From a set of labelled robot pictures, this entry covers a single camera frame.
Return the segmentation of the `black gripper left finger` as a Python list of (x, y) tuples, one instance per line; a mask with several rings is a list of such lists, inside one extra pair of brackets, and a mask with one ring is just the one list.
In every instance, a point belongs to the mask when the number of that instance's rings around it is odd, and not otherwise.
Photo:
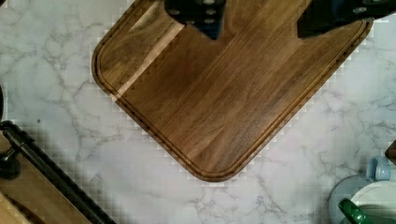
[(217, 40), (222, 27), (226, 0), (164, 0), (166, 13), (175, 21), (192, 25)]

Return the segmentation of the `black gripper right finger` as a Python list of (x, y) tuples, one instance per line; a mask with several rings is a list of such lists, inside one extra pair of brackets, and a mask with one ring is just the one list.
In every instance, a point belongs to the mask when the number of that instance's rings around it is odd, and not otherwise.
[(297, 20), (302, 39), (324, 35), (355, 21), (374, 21), (396, 11), (396, 0), (312, 0)]

